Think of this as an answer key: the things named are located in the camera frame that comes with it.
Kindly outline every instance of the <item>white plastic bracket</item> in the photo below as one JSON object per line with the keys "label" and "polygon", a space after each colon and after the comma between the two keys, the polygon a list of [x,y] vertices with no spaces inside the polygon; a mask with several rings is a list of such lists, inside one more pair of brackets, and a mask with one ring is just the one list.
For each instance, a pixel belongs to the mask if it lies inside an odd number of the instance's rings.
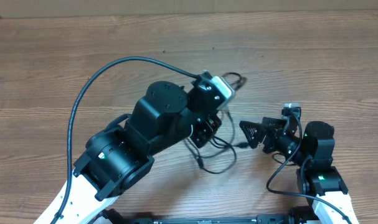
{"label": "white plastic bracket", "polygon": [[[67,182],[34,224],[49,224],[53,220],[64,199],[66,186]],[[70,197],[62,213],[63,218],[59,218],[56,224],[86,224],[118,198],[106,198],[99,202],[95,199],[96,193],[97,190],[83,175],[73,175]]]}
{"label": "white plastic bracket", "polygon": [[[352,207],[351,197],[349,194],[343,192],[326,192],[326,195],[316,197],[323,199],[338,209],[340,209],[346,216],[349,217],[352,224],[359,224],[355,212]],[[347,224],[347,221],[330,206],[323,202],[314,200],[312,204],[314,213],[318,216],[322,224]]]}

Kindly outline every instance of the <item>table surface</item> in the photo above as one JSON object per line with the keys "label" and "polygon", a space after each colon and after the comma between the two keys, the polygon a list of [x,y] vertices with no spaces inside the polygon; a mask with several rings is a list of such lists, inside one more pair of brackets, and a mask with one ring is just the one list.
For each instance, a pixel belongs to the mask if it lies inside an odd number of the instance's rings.
{"label": "table surface", "polygon": [[[334,165],[361,223],[378,223],[378,11],[261,12],[0,20],[0,223],[32,223],[66,179],[66,132],[77,94],[99,68],[140,55],[192,73],[234,71],[248,83],[230,104],[238,123],[279,117],[301,103],[303,126],[335,127]],[[128,62],[93,83],[78,109],[73,160],[109,121],[132,111],[149,84],[190,79]],[[218,132],[229,138],[228,121]],[[201,149],[203,154],[214,151]],[[278,167],[260,149],[238,149],[230,171],[198,169],[182,143],[155,156],[151,172],[113,205],[123,215],[169,218],[281,213],[305,199],[269,193]],[[222,169],[226,153],[207,161]],[[286,167],[274,189],[296,189]]]}

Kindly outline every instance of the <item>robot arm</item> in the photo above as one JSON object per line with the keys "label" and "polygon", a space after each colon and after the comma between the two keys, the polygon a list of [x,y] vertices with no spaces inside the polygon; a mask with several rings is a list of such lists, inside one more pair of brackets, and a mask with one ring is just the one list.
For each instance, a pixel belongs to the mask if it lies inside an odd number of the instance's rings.
{"label": "robot arm", "polygon": [[281,111],[281,119],[263,118],[262,123],[240,122],[240,127],[252,148],[256,148],[262,142],[265,153],[278,151],[286,159],[292,158],[291,162],[301,167],[296,171],[300,193],[271,190],[278,194],[306,197],[309,207],[312,208],[291,209],[291,218],[287,223],[318,220],[323,224],[358,223],[344,180],[337,169],[331,166],[334,127],[322,121],[312,121],[306,125],[303,139],[299,139],[295,132],[300,117],[299,104],[287,103]]}
{"label": "robot arm", "polygon": [[[235,96],[223,78],[198,75],[188,93],[170,82],[151,84],[131,115],[124,114],[91,137],[74,162],[70,196],[59,208],[67,182],[35,223],[88,223],[151,169],[153,155],[191,138],[202,147],[222,124],[220,109]],[[125,126],[119,125],[124,119]]]}

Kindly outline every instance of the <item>wire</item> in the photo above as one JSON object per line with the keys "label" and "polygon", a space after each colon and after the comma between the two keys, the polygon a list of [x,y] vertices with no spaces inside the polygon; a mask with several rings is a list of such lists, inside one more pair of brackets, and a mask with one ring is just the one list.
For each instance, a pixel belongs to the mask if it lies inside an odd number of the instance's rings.
{"label": "wire", "polygon": [[[226,144],[226,145],[228,145],[229,147],[228,147],[228,149],[230,148],[231,150],[232,150],[232,152],[233,152],[233,155],[234,155],[234,159],[233,159],[233,161],[232,161],[232,163],[228,166],[228,167],[226,167],[225,169],[223,169],[223,170],[221,170],[221,171],[218,171],[218,172],[215,172],[215,171],[211,171],[211,170],[209,170],[209,169],[206,169],[205,167],[204,167],[204,161],[202,160],[204,157],[202,157],[201,155],[200,155],[200,151],[199,151],[199,149],[196,147],[196,145],[190,140],[190,139],[185,139],[184,141],[183,141],[183,143],[186,145],[186,147],[190,150],[190,152],[191,152],[191,154],[193,155],[193,157],[195,158],[195,160],[197,161],[197,163],[198,163],[198,165],[199,165],[199,167],[200,167],[200,169],[202,169],[202,170],[204,170],[204,171],[206,171],[206,172],[208,172],[208,173],[210,173],[210,174],[222,174],[222,173],[224,173],[224,172],[226,172],[226,171],[228,171],[229,169],[231,169],[234,165],[235,165],[235,163],[237,162],[237,154],[236,154],[236,151],[234,150],[234,148],[233,148],[233,146],[231,145],[231,144],[229,144],[227,141],[225,141],[225,140],[223,140],[223,139],[221,139],[221,138],[219,138],[219,137],[217,137],[217,136],[214,136],[214,138],[216,138],[218,141],[221,141],[221,142],[223,142],[224,144]],[[195,153],[194,152],[194,150],[187,144],[187,142],[197,151],[197,153]]]}
{"label": "wire", "polygon": [[301,177],[301,181],[302,181],[302,188],[303,188],[303,192],[306,192],[306,189],[304,187],[304,184],[305,184],[305,175],[304,175],[304,171],[305,171],[305,165],[306,163],[313,159],[313,157],[311,155],[308,155],[305,160],[302,162],[302,165],[301,165],[301,168],[300,168],[300,177]]}
{"label": "wire", "polygon": [[237,72],[227,72],[227,73],[223,74],[222,77],[223,77],[223,78],[226,78],[226,77],[228,77],[229,75],[235,75],[235,76],[237,76],[237,77],[239,78],[237,81],[235,81],[235,82],[233,82],[233,83],[230,84],[230,86],[231,86],[235,91],[241,89],[241,87],[243,87],[244,84],[246,84],[246,82],[247,82],[247,77],[244,77],[244,76],[238,74]]}
{"label": "wire", "polygon": [[104,129],[104,131],[108,131],[111,128],[114,128],[117,126],[117,124],[121,123],[122,121],[128,119],[131,116],[131,114],[123,114],[117,118],[115,118],[112,122],[110,122],[107,127]]}
{"label": "wire", "polygon": [[275,178],[275,176],[287,165],[288,161],[290,161],[295,156],[295,154],[298,152],[298,150],[301,147],[301,143],[302,143],[302,125],[301,125],[301,121],[296,116],[294,116],[294,117],[295,117],[296,121],[298,122],[298,127],[299,127],[299,130],[300,130],[300,142],[298,143],[298,146],[296,147],[296,149],[292,153],[292,155],[269,178],[268,182],[266,183],[266,188],[268,189],[269,192],[274,193],[274,194],[281,194],[281,195],[294,196],[294,197],[305,197],[305,198],[310,198],[310,199],[322,202],[322,203],[330,206],[335,211],[337,211],[340,215],[342,215],[343,219],[345,219],[348,222],[348,224],[352,224],[351,221],[349,220],[349,217],[346,216],[340,209],[338,209],[337,207],[335,207],[331,203],[329,203],[329,202],[327,202],[327,201],[325,201],[325,200],[323,200],[321,198],[310,196],[310,195],[306,195],[306,194],[295,193],[295,192],[284,192],[284,191],[279,191],[279,190],[273,190],[273,189],[269,188],[270,182],[273,180],[273,178]]}
{"label": "wire", "polygon": [[229,145],[232,145],[234,138],[235,138],[235,126],[234,126],[233,117],[230,114],[230,112],[226,111],[226,114],[227,114],[227,117],[229,118],[230,123],[232,124],[232,129],[233,129],[233,134],[232,134],[232,137],[229,141],[229,144],[221,144],[221,143],[216,141],[215,136],[212,137],[211,141],[209,141],[210,144],[212,146],[214,146],[215,148],[221,149],[221,150],[219,152],[216,152],[215,154],[212,154],[212,155],[209,155],[209,156],[202,156],[203,159],[210,159],[210,158],[213,158],[215,156],[218,156],[218,155],[224,153],[225,151],[229,150],[229,147],[230,147]]}
{"label": "wire", "polygon": [[168,64],[166,64],[164,62],[160,62],[158,60],[147,58],[147,57],[125,57],[125,58],[120,58],[118,60],[115,60],[114,62],[109,63],[108,65],[104,66],[99,71],[97,71],[88,80],[88,82],[85,84],[85,86],[83,86],[83,88],[82,88],[81,92],[79,93],[79,95],[77,96],[77,99],[75,100],[74,106],[72,107],[72,110],[71,110],[69,127],[68,127],[68,131],[67,131],[67,186],[65,188],[65,195],[64,195],[63,202],[62,202],[62,204],[61,204],[61,206],[59,208],[59,211],[54,215],[54,219],[52,220],[51,224],[56,223],[57,220],[62,216],[62,213],[64,211],[65,205],[67,204],[67,201],[68,201],[69,196],[70,196],[71,182],[72,182],[72,165],[71,165],[71,163],[72,163],[72,128],[73,128],[73,124],[74,124],[75,115],[77,113],[78,105],[81,102],[81,100],[83,98],[83,95],[88,90],[88,88],[93,83],[93,81],[95,81],[96,78],[99,77],[103,72],[105,72],[109,68],[113,67],[114,65],[118,65],[119,63],[128,62],[128,61],[134,61],[134,60],[135,61],[151,62],[151,63],[154,63],[156,65],[160,65],[162,67],[165,67],[165,68],[168,68],[170,70],[173,70],[173,71],[175,71],[177,73],[180,73],[182,75],[185,75],[185,76],[188,76],[188,77],[191,77],[191,78],[195,78],[195,79],[199,78],[199,75],[191,74],[191,73],[186,72],[184,70],[181,70],[179,68],[173,67],[172,65],[168,65]]}
{"label": "wire", "polygon": [[[276,161],[277,163],[279,163],[279,164],[283,164],[281,161],[279,161],[278,159],[276,159],[276,157],[275,156],[277,156],[277,155],[283,155],[283,154],[281,154],[281,153],[274,153],[273,155],[272,155],[272,159],[274,160],[274,161]],[[287,164],[286,166],[296,166],[296,164],[295,163],[292,163],[292,164]]]}

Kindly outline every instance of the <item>green led light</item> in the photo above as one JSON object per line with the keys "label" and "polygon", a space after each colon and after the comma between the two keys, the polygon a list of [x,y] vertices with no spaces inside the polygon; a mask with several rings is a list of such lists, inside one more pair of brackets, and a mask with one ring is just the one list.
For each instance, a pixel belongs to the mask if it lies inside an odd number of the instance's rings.
{"label": "green led light", "polygon": [[106,159],[106,155],[102,152],[97,157],[99,157],[99,159]]}

